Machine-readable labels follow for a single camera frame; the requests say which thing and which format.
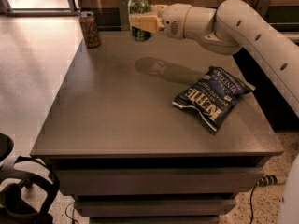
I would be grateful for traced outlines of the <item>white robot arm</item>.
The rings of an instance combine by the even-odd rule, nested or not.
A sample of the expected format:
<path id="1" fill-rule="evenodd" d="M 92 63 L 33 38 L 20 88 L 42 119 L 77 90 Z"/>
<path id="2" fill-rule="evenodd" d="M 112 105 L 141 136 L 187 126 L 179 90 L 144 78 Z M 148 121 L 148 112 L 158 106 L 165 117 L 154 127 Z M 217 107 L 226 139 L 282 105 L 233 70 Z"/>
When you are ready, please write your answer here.
<path id="1" fill-rule="evenodd" d="M 216 9 L 185 4 L 152 5 L 129 15 L 130 25 L 168 37 L 191 39 L 204 49 L 234 54 L 245 49 L 299 116 L 299 47 L 250 5 L 226 0 Z"/>

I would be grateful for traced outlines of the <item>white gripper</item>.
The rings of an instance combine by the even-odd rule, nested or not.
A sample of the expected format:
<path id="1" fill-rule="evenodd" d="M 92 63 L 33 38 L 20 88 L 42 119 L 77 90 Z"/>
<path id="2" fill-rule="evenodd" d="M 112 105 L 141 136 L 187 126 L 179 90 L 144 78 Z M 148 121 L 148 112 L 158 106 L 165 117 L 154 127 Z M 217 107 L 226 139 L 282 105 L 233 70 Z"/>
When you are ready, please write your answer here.
<path id="1" fill-rule="evenodd" d="M 152 5 L 151 11 L 162 12 L 162 18 L 155 13 L 130 14 L 132 27 L 150 33 L 164 29 L 164 34 L 175 39 L 201 40 L 213 32 L 216 10 L 193 7 L 185 4 Z"/>

